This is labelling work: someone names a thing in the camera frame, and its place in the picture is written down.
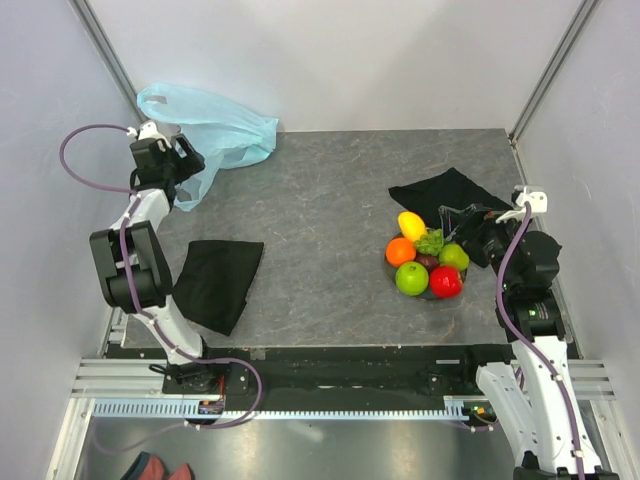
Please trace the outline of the pink shoe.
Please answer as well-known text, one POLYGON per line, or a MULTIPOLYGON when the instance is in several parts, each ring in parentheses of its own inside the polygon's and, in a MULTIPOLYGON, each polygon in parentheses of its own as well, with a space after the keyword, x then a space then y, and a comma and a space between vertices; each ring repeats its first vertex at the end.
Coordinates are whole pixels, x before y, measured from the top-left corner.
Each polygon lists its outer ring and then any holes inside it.
POLYGON ((165 480, 169 477, 163 462, 155 455, 141 452, 122 475, 121 480, 165 480))
POLYGON ((168 480, 193 480, 194 474, 190 466, 186 463, 181 464, 175 471, 169 474, 168 480))

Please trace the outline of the green apple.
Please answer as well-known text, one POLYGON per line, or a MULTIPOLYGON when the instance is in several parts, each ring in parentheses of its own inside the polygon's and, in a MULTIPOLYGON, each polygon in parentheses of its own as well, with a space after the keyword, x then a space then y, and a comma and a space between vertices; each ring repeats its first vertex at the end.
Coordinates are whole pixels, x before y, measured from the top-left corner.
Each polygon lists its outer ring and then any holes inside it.
POLYGON ((397 289, 409 296, 418 296, 424 293, 429 285, 429 273, 418 262, 406 262, 395 273, 395 285, 397 289))

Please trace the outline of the green pear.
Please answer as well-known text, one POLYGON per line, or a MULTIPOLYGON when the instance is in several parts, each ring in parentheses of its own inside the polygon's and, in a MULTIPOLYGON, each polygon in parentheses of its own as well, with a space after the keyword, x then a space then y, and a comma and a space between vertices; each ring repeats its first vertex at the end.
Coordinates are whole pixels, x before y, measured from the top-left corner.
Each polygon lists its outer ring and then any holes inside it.
POLYGON ((470 259, 464 249, 456 243, 445 244, 438 255, 439 262, 443 266, 451 266, 458 271, 467 270, 470 259))

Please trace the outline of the black cloth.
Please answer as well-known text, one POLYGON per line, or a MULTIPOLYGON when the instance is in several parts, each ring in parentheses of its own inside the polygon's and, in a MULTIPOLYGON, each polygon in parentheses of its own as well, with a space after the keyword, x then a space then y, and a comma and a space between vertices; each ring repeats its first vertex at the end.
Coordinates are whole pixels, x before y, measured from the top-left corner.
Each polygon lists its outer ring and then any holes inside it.
POLYGON ((263 252, 262 242, 190 242, 172 291, 182 315, 213 332, 230 336, 246 306, 263 252))
POLYGON ((417 214, 427 226, 440 225, 441 206, 463 210, 480 204, 493 210, 506 211, 511 205, 492 195, 455 168, 404 186, 388 189, 391 198, 405 210, 417 214))

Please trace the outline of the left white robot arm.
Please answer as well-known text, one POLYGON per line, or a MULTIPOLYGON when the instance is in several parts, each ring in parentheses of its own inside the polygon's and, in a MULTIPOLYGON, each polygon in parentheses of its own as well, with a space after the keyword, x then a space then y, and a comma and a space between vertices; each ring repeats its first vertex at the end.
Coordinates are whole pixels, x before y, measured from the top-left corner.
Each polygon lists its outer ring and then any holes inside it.
POLYGON ((183 134, 166 139, 142 129, 134 133, 127 208, 89 239, 99 284, 107 303, 139 320, 164 350, 166 364, 149 366, 164 377, 162 391, 208 393, 218 386, 220 371, 203 359, 206 343, 172 298, 171 271, 156 235, 176 187, 204 169, 204 158, 183 134))

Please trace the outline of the green grape bunch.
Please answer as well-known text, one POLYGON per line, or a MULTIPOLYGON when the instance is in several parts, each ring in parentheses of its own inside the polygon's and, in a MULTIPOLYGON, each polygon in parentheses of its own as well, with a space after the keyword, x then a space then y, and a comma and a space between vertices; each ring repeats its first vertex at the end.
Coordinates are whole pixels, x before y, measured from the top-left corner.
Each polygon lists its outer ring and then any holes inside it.
POLYGON ((441 229, 427 230, 414 243, 416 251, 422 255, 438 256, 445 244, 445 237, 441 229))

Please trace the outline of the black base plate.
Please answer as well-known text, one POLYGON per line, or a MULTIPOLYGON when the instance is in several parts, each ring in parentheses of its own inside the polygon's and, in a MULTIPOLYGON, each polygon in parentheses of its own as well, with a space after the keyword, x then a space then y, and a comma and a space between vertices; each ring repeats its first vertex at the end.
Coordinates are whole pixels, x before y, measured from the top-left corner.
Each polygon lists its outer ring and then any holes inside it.
POLYGON ((515 359, 506 344, 207 348, 205 357, 250 363, 266 395, 373 389, 413 396, 476 395, 479 367, 515 359))

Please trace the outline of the light blue plastic bag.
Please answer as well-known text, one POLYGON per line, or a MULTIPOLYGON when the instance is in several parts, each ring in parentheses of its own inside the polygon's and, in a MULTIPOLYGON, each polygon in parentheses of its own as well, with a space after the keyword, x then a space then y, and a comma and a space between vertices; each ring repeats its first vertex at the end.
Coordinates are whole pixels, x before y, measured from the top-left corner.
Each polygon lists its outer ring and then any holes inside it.
POLYGON ((276 118, 221 95, 154 83, 137 95, 137 105, 148 119, 176 126, 204 157, 204 170, 179 184, 175 206, 184 212, 201 203, 219 170, 255 165, 276 148, 276 118))

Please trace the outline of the right black cloth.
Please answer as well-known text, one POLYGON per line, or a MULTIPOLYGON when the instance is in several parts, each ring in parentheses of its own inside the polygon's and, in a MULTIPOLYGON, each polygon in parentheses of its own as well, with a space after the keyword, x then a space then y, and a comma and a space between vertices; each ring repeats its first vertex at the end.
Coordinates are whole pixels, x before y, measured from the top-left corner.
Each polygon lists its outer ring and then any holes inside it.
POLYGON ((463 210, 480 204, 493 210, 506 211, 511 205, 492 195, 455 168, 404 186, 388 189, 391 198, 405 210, 417 214, 427 226, 440 225, 441 206, 463 210))

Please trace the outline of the right aluminium corner post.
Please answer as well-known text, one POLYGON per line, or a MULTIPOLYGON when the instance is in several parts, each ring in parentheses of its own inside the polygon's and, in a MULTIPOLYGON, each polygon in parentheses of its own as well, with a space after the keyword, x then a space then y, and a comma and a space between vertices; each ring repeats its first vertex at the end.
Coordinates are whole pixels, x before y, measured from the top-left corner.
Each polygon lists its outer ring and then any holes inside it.
POLYGON ((522 138, 600 4, 601 1, 599 0, 582 0, 579 2, 575 13, 508 134, 510 144, 513 147, 516 147, 522 138))

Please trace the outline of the aluminium corner post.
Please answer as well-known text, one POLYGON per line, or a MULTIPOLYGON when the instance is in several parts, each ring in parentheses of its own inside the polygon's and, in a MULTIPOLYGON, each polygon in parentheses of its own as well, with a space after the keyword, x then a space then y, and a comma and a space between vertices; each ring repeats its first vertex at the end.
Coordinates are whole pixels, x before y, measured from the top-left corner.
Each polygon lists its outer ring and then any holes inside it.
POLYGON ((132 110, 139 123, 145 116, 137 105, 137 92, 133 82, 121 63, 106 31, 104 30, 91 3, 87 0, 70 0, 70 6, 76 13, 80 23, 97 49, 108 72, 122 94, 124 100, 132 110))
POLYGON ((601 1, 599 0, 582 0, 579 2, 575 13, 508 134, 510 144, 513 147, 516 147, 522 138, 600 4, 601 1))

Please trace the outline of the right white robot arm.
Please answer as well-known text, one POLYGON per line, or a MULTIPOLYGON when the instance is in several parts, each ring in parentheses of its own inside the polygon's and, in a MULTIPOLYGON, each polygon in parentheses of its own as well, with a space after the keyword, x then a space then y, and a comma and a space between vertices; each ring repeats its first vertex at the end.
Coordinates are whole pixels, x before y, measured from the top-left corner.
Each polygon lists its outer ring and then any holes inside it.
POLYGON ((592 445, 569 372, 566 329, 551 290, 560 244, 530 227, 531 202, 511 211, 441 206, 448 240, 496 275, 496 316, 515 359, 478 356, 458 368, 483 393, 506 435, 516 479, 614 479, 592 445))

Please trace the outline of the dark purple plum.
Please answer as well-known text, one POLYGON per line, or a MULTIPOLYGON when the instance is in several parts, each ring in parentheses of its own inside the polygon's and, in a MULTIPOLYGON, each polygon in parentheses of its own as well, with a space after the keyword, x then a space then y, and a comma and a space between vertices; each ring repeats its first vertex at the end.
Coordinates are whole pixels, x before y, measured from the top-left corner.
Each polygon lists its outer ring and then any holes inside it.
POLYGON ((440 266, 438 257, 434 255, 417 253, 415 261, 423 265, 429 273, 440 266))

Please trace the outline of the left aluminium corner post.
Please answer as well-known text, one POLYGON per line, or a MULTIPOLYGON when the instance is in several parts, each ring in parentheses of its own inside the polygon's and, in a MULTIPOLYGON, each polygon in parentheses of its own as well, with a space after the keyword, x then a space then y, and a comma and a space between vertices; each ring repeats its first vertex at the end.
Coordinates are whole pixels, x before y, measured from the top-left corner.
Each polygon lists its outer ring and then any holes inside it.
POLYGON ((76 13, 80 23, 97 49, 108 72, 122 94, 124 100, 132 110, 139 123, 145 116, 137 105, 137 92, 133 82, 121 63, 106 31, 104 30, 91 3, 87 0, 70 0, 70 6, 76 13))

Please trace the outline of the orange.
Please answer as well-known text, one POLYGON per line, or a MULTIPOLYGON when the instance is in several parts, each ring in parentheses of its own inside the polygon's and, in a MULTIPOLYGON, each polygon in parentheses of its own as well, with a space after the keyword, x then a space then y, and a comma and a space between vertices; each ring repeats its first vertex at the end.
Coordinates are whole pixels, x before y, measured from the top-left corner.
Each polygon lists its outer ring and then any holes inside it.
POLYGON ((416 254, 413 243, 403 236, 392 239, 385 250, 386 261, 395 268, 413 261, 416 254))

